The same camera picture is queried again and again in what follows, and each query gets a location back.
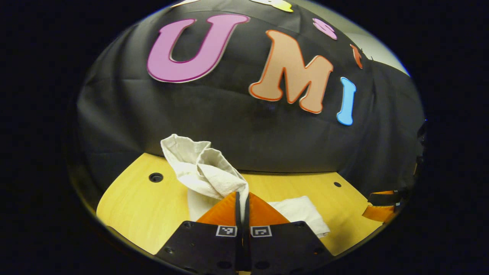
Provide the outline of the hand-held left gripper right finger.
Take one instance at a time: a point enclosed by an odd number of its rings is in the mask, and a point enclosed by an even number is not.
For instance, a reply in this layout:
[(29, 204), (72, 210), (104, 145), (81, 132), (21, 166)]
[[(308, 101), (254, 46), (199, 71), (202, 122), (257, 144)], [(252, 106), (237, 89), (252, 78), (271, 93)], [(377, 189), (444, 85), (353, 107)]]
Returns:
[(305, 221), (286, 222), (253, 193), (246, 199), (243, 264), (252, 275), (305, 275), (335, 257)]

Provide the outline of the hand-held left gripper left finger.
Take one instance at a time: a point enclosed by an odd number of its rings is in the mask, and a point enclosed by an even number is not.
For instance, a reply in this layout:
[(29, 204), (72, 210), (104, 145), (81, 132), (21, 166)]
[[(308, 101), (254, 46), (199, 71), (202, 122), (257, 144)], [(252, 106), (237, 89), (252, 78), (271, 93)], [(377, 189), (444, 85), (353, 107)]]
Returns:
[(192, 275), (237, 275), (243, 270), (240, 193), (212, 207), (199, 222), (183, 221), (156, 258)]

